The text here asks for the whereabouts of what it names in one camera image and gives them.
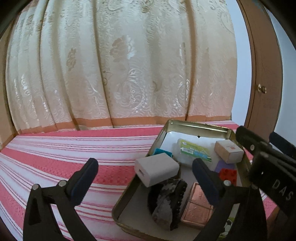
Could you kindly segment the teal toy brick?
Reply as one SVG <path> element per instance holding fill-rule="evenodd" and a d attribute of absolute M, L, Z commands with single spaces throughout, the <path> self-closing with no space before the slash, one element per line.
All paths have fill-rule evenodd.
<path fill-rule="evenodd" d="M 166 151 L 166 150 L 163 150 L 160 148 L 156 148 L 152 155 L 154 156 L 154 155 L 159 155 L 159 154 L 167 154 L 169 157 L 173 158 L 172 152 L 169 152 L 169 151 Z"/>

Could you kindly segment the green football toy brick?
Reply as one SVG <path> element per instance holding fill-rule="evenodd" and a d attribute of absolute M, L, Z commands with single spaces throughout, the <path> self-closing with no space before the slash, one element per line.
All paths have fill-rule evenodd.
<path fill-rule="evenodd" d="M 222 232 L 219 235 L 220 239 L 223 239 L 225 237 L 227 237 L 229 231 L 231 230 L 231 227 L 233 225 L 233 221 L 234 218 L 233 217 L 229 217 L 224 225 L 224 228 L 222 229 Z"/>

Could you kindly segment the gold metal tin tray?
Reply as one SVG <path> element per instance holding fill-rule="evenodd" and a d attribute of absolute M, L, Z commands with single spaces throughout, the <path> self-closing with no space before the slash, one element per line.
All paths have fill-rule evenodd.
<path fill-rule="evenodd" d="M 206 123 L 192 123 L 179 120 L 169 120 L 160 130 L 152 144 L 148 155 L 152 155 L 156 148 L 172 152 L 178 139 L 184 139 L 209 149 L 212 162 L 208 165 L 215 170 L 220 157 L 215 153 L 214 146 L 218 140 L 230 139 L 235 141 L 238 124 L 232 121 L 210 121 Z M 112 217 L 120 228 L 130 235 L 143 240 L 194 240 L 200 230 L 184 223 L 178 228 L 166 231 L 160 228 L 152 219 L 147 207 L 149 189 L 146 188 L 138 176 L 135 176 L 121 195 L 112 210 Z"/>

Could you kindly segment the green floss pick box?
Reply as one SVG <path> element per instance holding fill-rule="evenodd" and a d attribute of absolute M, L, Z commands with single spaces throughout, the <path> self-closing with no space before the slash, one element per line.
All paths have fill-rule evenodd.
<path fill-rule="evenodd" d="M 174 158 L 181 164 L 186 166 L 191 166 L 192 162 L 200 158 L 206 164 L 212 163 L 212 158 L 210 156 L 210 151 L 202 146 L 191 143 L 182 138 L 173 144 L 172 153 Z"/>

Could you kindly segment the pink striped tablecloth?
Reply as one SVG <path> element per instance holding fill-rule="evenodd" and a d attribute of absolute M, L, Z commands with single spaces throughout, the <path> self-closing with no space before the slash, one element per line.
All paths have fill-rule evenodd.
<path fill-rule="evenodd" d="M 82 203 L 81 220 L 97 240 L 136 240 L 123 231 L 111 211 L 134 177 L 134 162 L 144 157 L 161 125 L 18 135 L 1 150 L 1 219 L 12 240 L 22 240 L 29 193 L 68 180 L 89 158 L 98 174 Z"/>

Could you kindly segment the purple foam block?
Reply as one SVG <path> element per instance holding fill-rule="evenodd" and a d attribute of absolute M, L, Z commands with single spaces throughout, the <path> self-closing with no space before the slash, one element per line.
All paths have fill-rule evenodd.
<path fill-rule="evenodd" d="M 223 160 L 218 161 L 217 166 L 215 168 L 215 172 L 219 173 L 222 169 L 235 169 L 235 164 L 227 164 Z"/>

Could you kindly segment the white card box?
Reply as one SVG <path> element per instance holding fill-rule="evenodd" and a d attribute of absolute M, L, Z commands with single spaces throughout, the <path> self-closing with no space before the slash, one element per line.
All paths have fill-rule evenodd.
<path fill-rule="evenodd" d="M 231 140 L 216 141 L 214 151 L 226 164 L 236 164 L 242 161 L 244 151 Z"/>

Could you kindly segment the rose gold compact case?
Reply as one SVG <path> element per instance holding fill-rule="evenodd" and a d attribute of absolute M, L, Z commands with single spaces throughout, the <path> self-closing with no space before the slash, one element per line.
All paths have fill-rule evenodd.
<path fill-rule="evenodd" d="M 210 220 L 213 209 L 213 205 L 208 202 L 199 183 L 194 182 L 181 217 L 181 222 L 197 229 L 203 229 Z"/>

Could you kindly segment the cream floral curtain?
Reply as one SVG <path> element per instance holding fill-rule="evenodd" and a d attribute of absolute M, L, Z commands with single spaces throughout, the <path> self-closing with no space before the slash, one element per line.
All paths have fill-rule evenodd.
<path fill-rule="evenodd" d="M 29 1 L 3 41 L 19 134 L 231 118 L 226 1 Z"/>

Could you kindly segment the red toy brick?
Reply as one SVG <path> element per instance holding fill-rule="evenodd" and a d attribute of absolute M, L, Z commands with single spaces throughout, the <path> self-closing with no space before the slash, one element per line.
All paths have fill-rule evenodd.
<path fill-rule="evenodd" d="M 233 186 L 236 186 L 237 171 L 235 169 L 222 168 L 218 175 L 222 181 L 228 180 Z"/>

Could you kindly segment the white charger plug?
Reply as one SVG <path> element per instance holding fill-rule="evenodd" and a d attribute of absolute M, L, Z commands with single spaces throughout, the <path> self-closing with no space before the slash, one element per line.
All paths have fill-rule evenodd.
<path fill-rule="evenodd" d="M 177 175 L 180 165 L 166 153 L 137 159 L 134 171 L 149 188 Z"/>

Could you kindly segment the brass door knob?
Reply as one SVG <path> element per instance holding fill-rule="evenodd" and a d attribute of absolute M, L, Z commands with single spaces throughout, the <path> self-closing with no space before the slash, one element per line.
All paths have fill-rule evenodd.
<path fill-rule="evenodd" d="M 258 84 L 257 90 L 260 93 L 267 94 L 267 87 L 262 84 Z"/>

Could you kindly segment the brown wooden door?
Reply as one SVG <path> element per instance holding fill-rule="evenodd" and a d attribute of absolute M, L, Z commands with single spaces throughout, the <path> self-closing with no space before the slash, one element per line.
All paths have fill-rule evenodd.
<path fill-rule="evenodd" d="M 278 39 L 260 1 L 238 1 L 246 24 L 251 52 L 251 91 L 245 127 L 265 140 L 275 129 L 280 112 L 283 69 Z M 267 87 L 267 94 L 257 86 Z"/>

